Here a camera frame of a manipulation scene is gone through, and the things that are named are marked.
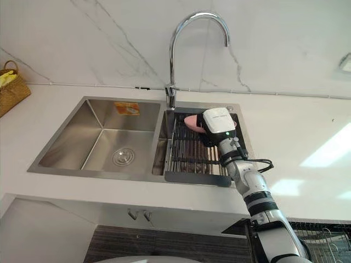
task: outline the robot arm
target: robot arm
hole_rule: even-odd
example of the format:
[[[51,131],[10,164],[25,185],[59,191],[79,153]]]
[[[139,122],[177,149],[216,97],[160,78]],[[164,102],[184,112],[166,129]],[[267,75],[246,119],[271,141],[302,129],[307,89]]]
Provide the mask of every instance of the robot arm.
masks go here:
[[[310,262],[307,251],[275,203],[262,174],[241,149],[234,122],[226,108],[198,115],[209,140],[220,150],[222,165],[235,182],[250,213],[254,250],[259,262]]]

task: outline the white cabinet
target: white cabinet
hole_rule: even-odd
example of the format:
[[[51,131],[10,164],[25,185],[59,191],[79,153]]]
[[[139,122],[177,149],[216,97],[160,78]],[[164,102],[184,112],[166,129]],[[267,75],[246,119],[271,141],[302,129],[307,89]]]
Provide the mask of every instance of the white cabinet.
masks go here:
[[[242,216],[180,209],[149,209],[151,223],[159,230],[219,235]]]
[[[50,202],[98,225],[152,228],[203,235],[219,235],[226,228],[243,218],[243,215],[240,214],[195,210],[54,199],[51,199]]]
[[[48,202],[16,198],[1,219],[1,262],[83,262],[94,230]]]

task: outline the faucet spout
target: faucet spout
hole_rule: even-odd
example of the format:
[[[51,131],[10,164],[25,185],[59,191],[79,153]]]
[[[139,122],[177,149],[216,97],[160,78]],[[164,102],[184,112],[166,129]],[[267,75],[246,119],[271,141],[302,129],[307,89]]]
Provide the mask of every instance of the faucet spout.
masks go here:
[[[167,102],[168,102],[168,107],[171,109],[175,108],[175,103],[176,103],[176,82],[174,80],[174,55],[175,55],[175,46],[176,46],[176,41],[179,36],[179,33],[182,31],[184,27],[186,27],[188,24],[191,22],[197,20],[197,19],[210,19],[216,22],[219,27],[223,31],[224,35],[224,45],[228,47],[230,45],[230,35],[229,35],[229,30],[228,27],[225,23],[225,21],[217,14],[211,13],[211,12],[196,12],[193,13],[186,18],[183,19],[177,26],[177,28],[174,30],[171,42],[169,44],[169,68],[170,68],[170,83],[165,87],[166,90],[166,95],[167,95]]]

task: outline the kitchen countertop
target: kitchen countertop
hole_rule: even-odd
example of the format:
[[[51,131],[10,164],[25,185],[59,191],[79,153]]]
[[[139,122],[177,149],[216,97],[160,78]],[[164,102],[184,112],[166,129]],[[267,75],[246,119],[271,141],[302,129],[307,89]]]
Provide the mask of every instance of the kitchen countertop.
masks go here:
[[[165,99],[163,90],[56,85],[30,85],[30,89],[32,95],[0,119],[2,209],[21,195],[248,217],[241,196],[232,188],[28,173],[83,96]],[[351,123],[350,100],[193,92],[178,92],[177,100],[240,104],[255,156],[275,164],[264,175],[288,218],[351,221],[351,150],[327,167],[301,165]]]

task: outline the sink drain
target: sink drain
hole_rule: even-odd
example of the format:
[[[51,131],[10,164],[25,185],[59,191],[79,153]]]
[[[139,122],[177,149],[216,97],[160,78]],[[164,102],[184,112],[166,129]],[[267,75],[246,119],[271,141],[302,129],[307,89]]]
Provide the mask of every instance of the sink drain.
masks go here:
[[[117,166],[129,165],[134,160],[134,151],[131,149],[120,149],[114,153],[112,161]]]

